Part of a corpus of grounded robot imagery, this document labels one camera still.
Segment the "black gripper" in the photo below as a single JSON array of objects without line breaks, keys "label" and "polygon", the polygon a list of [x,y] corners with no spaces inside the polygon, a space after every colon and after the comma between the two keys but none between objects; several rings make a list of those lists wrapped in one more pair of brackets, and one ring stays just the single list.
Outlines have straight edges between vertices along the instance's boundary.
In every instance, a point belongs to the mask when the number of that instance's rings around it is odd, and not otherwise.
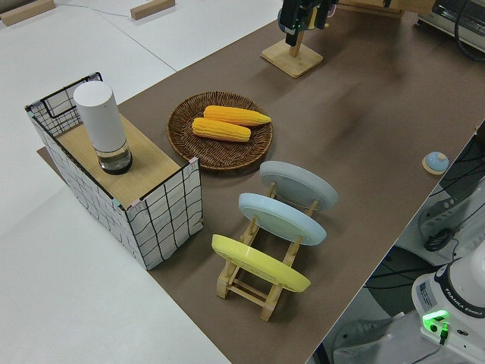
[{"label": "black gripper", "polygon": [[327,18],[335,10],[335,1],[283,1],[277,21],[286,33],[286,44],[295,46],[299,31],[324,29]]}]

